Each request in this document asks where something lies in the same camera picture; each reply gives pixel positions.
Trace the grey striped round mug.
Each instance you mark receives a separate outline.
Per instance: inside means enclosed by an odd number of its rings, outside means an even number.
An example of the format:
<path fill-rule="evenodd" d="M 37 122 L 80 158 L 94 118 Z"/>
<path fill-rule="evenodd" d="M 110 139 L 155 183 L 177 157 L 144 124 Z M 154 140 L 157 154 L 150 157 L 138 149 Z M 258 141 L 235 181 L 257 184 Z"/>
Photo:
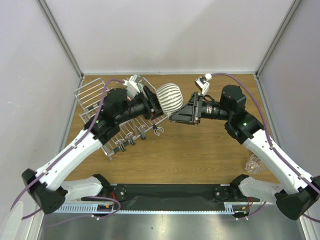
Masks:
<path fill-rule="evenodd" d="M 156 97 L 164 114 L 170 116 L 181 109 L 184 103 L 181 89 L 175 83 L 166 83 L 156 90 Z"/>

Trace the clear faceted glass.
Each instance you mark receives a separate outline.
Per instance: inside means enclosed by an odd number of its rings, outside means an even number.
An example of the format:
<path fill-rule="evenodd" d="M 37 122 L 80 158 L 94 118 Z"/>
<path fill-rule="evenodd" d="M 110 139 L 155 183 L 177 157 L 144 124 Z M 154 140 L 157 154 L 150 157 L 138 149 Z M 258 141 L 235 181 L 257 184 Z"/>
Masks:
<path fill-rule="evenodd" d="M 245 169 L 249 174 L 259 174 L 268 170 L 264 162 L 256 155 L 252 154 L 245 164 Z"/>

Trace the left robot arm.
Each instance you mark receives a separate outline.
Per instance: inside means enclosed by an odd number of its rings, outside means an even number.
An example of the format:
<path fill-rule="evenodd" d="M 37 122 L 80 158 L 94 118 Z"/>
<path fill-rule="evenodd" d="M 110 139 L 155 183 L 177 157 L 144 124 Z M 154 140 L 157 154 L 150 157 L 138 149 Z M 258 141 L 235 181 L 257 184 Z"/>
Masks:
<path fill-rule="evenodd" d="M 45 165 L 37 170 L 28 168 L 22 173 L 25 191 L 45 214 L 55 212 L 66 201 L 107 199 L 111 185 L 101 174 L 74 181 L 67 181 L 66 177 L 118 134 L 122 124 L 140 116 L 153 120 L 163 114 L 159 94 L 147 86 L 142 89 L 104 88 L 96 114 L 75 139 Z"/>

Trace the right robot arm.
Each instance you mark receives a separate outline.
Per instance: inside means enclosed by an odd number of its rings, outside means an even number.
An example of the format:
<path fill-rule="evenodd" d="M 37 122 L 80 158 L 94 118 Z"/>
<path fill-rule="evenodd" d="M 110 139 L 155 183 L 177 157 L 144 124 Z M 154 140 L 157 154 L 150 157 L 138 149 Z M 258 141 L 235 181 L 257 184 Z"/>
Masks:
<path fill-rule="evenodd" d="M 230 183 L 231 197 L 235 201 L 253 197 L 270 202 L 287 218 L 298 220 L 320 198 L 320 178 L 311 176 L 291 159 L 283 162 L 286 154 L 268 136 L 260 121 L 245 110 L 246 100 L 236 85 L 225 86 L 219 101 L 208 101 L 194 92 L 169 120 L 189 125 L 197 125 L 201 119 L 226 121 L 227 133 L 254 153 L 279 181 L 275 184 L 241 174 Z"/>

